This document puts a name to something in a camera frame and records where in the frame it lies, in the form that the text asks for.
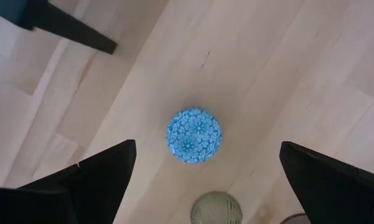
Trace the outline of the black mesh metal shelf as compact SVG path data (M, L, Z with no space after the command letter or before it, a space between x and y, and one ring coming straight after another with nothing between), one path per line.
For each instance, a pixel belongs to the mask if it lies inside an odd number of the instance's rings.
M0 17L23 29L39 28L110 55L118 46L49 0L0 0Z

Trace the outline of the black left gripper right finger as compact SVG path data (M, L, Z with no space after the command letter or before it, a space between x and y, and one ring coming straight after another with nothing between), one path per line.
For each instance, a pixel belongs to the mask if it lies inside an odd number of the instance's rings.
M279 159L312 224L374 224L374 174L290 141Z

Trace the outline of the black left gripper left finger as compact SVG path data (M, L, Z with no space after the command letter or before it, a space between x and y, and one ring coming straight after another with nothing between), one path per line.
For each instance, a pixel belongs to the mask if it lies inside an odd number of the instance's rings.
M128 139L16 189L0 187L0 224L113 224L135 162Z

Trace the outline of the ribbed glass candlestick holder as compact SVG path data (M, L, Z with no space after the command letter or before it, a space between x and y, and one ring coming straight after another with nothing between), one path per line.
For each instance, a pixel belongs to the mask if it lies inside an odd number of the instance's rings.
M241 224L242 219L237 199L222 191L202 194L190 211L191 224Z

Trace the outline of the blue patterned round tin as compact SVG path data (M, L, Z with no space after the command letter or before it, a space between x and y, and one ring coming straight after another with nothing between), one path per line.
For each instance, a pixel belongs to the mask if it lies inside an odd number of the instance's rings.
M216 117L201 107L178 112L166 129L170 153L186 164L201 164L211 159L222 144L222 129Z

